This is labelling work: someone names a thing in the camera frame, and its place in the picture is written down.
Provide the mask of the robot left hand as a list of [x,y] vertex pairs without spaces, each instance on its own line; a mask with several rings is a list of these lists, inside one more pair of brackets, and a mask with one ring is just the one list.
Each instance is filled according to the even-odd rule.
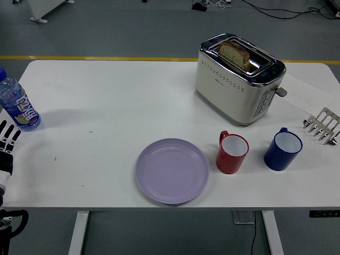
[[13,155],[14,144],[21,134],[20,130],[14,130],[14,124],[6,128],[7,121],[1,123],[1,189],[5,190],[7,180],[13,174]]

